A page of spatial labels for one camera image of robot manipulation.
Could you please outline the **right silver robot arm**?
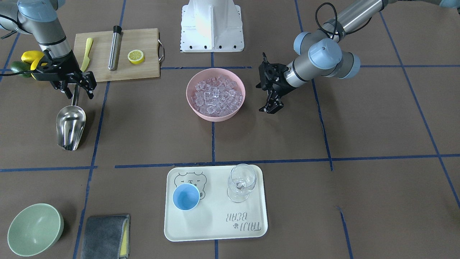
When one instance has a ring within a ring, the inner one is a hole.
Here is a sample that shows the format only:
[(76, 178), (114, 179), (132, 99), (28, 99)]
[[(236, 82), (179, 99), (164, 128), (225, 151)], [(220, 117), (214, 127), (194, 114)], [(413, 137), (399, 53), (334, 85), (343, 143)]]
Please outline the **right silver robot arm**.
[(1, 28), (10, 33), (33, 35), (44, 53), (31, 73), (38, 81), (48, 81), (54, 89), (73, 97), (68, 85), (75, 84), (93, 99), (97, 82), (93, 72), (83, 72), (67, 41), (56, 11), (64, 0), (2, 0)]

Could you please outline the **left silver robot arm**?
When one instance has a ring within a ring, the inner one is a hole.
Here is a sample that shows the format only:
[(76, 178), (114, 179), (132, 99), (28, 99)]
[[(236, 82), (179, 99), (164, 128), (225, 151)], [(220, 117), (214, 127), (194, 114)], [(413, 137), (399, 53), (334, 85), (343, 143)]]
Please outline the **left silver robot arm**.
[(294, 40), (293, 48), (298, 57), (289, 64), (270, 63), (266, 54), (258, 68), (260, 83), (256, 88), (267, 92), (266, 103), (260, 112), (274, 114), (284, 105), (282, 97), (312, 79), (354, 77), (360, 70), (360, 58), (342, 51), (339, 42), (346, 36), (364, 28), (373, 15), (384, 10), (393, 0), (356, 0), (340, 13), (331, 3), (334, 17), (318, 24), (314, 32), (302, 32)]

